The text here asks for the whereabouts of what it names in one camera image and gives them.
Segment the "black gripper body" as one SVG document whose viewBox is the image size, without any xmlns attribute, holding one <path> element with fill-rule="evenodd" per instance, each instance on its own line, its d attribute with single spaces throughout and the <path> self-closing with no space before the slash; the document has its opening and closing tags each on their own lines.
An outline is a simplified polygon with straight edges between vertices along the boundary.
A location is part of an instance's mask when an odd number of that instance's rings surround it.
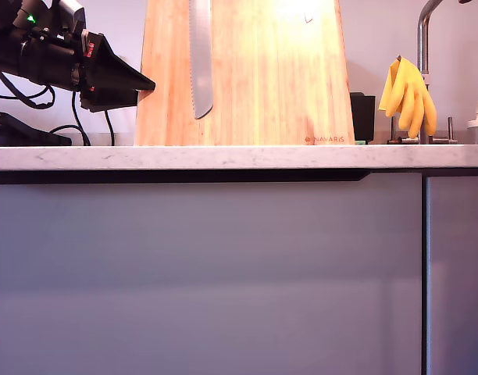
<svg viewBox="0 0 478 375">
<path fill-rule="evenodd" d="M 36 84 L 81 92 L 87 87 L 83 57 L 79 38 L 33 29 L 24 43 L 24 76 Z"/>
</svg>

